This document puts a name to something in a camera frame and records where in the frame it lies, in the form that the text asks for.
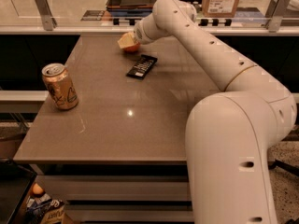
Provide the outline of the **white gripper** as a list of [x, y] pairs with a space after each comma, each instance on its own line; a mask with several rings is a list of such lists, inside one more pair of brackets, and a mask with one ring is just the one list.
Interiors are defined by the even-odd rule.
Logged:
[[118, 45], [123, 50], [137, 50], [139, 43], [149, 44], [167, 36], [169, 33], [159, 28], [154, 16], [150, 14], [135, 24], [134, 32], [123, 34], [118, 40]]

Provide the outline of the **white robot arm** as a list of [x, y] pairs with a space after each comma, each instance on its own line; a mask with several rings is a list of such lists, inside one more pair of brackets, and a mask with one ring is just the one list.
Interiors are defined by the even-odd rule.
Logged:
[[219, 88], [194, 106], [185, 132], [195, 224], [278, 224], [267, 150], [292, 130], [293, 95], [261, 66], [200, 28], [193, 5], [157, 0], [130, 34], [174, 36]]

